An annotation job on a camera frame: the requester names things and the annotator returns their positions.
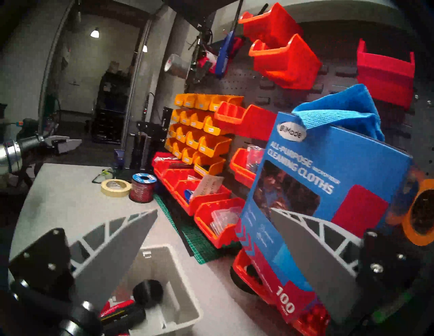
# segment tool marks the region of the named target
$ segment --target yellow storage bin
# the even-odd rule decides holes
[[[226,131],[215,126],[215,120],[213,115],[205,118],[204,131],[212,135],[227,134]]]
[[[173,120],[175,123],[179,123],[179,115],[181,114],[182,111],[183,110],[181,108],[177,110],[173,110],[172,117],[170,119]]]
[[[204,155],[194,148],[186,148],[182,152],[182,162],[186,164],[193,164],[194,160],[196,160],[197,157],[200,157]]]
[[[185,137],[185,143],[187,144],[187,146],[197,149],[199,147],[199,141],[205,135],[207,134],[202,130],[191,130],[187,133]]]
[[[223,101],[227,101],[228,103],[234,104],[236,106],[241,106],[243,99],[243,96],[215,95],[211,99],[209,109],[210,111],[217,111],[218,107]]]
[[[201,130],[204,128],[205,118],[212,116],[214,113],[212,112],[204,112],[196,110],[190,117],[190,126]]]
[[[214,96],[215,95],[197,95],[194,107],[200,110],[208,110],[210,108],[211,99]]]
[[[178,159],[182,158],[182,151],[187,149],[187,145],[182,142],[175,141],[173,144],[173,155],[175,155]]]
[[[187,93],[180,93],[176,95],[175,101],[173,102],[176,106],[183,106]]]
[[[196,104],[196,93],[186,93],[185,94],[185,100],[184,100],[184,106],[188,108],[194,108]]]
[[[225,161],[221,157],[199,156],[194,160],[194,171],[201,176],[217,175],[223,171]]]
[[[186,110],[182,111],[179,115],[179,122],[184,125],[190,125],[191,123],[191,116],[195,114],[195,110]]]
[[[166,140],[166,144],[164,145],[164,148],[167,149],[169,152],[173,152],[173,145],[176,142],[175,138],[168,138]]]
[[[169,126],[169,131],[167,133],[169,134],[170,137],[176,138],[176,131],[181,126],[182,126],[182,124],[180,124],[180,123],[172,124]]]
[[[232,139],[227,137],[213,137],[205,135],[199,141],[199,152],[208,157],[217,157],[221,154],[229,152],[230,143]]]
[[[179,140],[182,143],[185,143],[186,135],[191,130],[190,126],[181,125],[176,130],[176,140]]]

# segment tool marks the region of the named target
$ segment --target red microfiber cloth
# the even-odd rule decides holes
[[[354,185],[331,221],[361,238],[366,229],[378,224],[388,206],[389,203],[381,197]]]

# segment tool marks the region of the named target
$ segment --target green cutting mat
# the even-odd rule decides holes
[[[205,264],[206,262],[218,259],[226,254],[233,254],[232,252],[235,250],[240,250],[242,248],[240,242],[234,242],[229,246],[223,247],[221,249],[215,248],[214,245],[204,236],[202,231],[196,226],[196,224],[192,225],[191,222],[187,223],[185,219],[180,219],[178,217],[177,221],[180,221],[182,233],[178,231],[173,222],[171,212],[167,209],[166,204],[167,197],[172,197],[169,193],[161,194],[161,197],[157,194],[154,194],[154,199],[157,201],[160,208],[163,210],[164,214],[172,224],[173,228],[180,235],[183,234],[185,239],[187,240],[189,246],[191,247],[194,257],[196,258],[199,264]]]

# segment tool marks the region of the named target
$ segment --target blue microfiber cloth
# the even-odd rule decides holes
[[[345,91],[303,103],[292,111],[306,129],[333,124],[384,141],[380,116],[368,89],[363,84]]]

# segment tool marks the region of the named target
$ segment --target orange tape roll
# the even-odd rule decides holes
[[[431,197],[434,197],[434,179],[426,179],[419,184],[419,192],[402,221],[405,235],[418,246],[426,246],[434,241],[434,207],[430,202]]]

